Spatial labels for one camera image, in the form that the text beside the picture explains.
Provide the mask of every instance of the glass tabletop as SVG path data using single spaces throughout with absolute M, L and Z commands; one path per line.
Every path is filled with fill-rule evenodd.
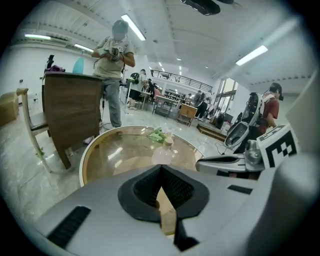
M 153 127 L 124 126 L 101 134 L 83 154 L 79 170 L 81 185 L 152 166 L 153 153 L 162 146 L 162 143 L 150 138 L 149 135 L 153 131 Z M 196 171 L 196 162 L 204 156 L 181 137 L 173 135 L 172 139 L 171 165 Z M 173 234 L 176 211 L 162 188 L 158 193 L 157 201 L 160 205 L 162 230 L 167 235 Z

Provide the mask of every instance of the railing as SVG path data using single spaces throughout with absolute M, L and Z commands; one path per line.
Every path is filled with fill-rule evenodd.
M 162 79 L 166 79 L 166 80 L 171 80 L 180 84 L 184 84 L 190 87 L 193 87 L 197 90 L 202 90 L 205 92 L 209 92 L 212 89 L 212 86 L 203 83 L 203 82 L 199 82 L 197 80 L 193 80 L 190 78 L 187 78 L 185 76 L 181 76 L 181 75 L 177 75 L 177 74 L 172 74 L 172 73 L 168 73 L 168 72 L 162 72 L 162 71 L 158 71 L 158 70 L 151 70 L 151 74 L 154 78 L 162 78 Z

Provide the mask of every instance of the white ceiling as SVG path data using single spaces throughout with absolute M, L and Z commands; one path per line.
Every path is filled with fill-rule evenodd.
M 312 74 L 315 57 L 298 19 L 277 0 L 236 2 L 217 2 L 221 13 L 203 16 L 180 0 L 49 0 L 25 19 L 13 43 L 28 43 L 24 33 L 37 33 L 63 40 L 64 47 L 78 43 L 94 48 L 111 34 L 112 24 L 128 14 L 146 41 L 140 41 L 132 30 L 128 37 L 154 69 L 161 62 L 166 72 L 178 74 L 181 65 L 182 72 L 187 71 L 183 76 L 187 73 L 203 83 L 208 84 L 213 75 L 227 76 L 254 88 Z M 269 51 L 241 67 L 235 65 L 261 44 Z M 288 85 L 287 91 L 302 89 Z

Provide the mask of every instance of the tile floor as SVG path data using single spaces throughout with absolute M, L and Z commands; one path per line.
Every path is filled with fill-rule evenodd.
M 30 114 L 42 111 L 41 99 L 30 102 Z M 191 127 L 166 119 L 145 110 L 129 110 L 121 103 L 122 126 L 143 125 L 167 128 L 174 134 L 193 144 L 205 157 L 219 155 L 216 143 L 222 142 L 201 134 L 196 126 Z M 108 104 L 104 109 L 103 122 L 109 122 Z M 66 170 L 46 132 L 37 136 L 40 147 L 53 173 L 48 173 L 33 148 L 29 138 L 22 107 L 15 121 L 0 128 L 0 193 L 16 217 L 36 221 L 51 206 L 64 199 L 80 187 L 79 164 L 86 146 L 76 150 L 70 157 L 71 168 Z

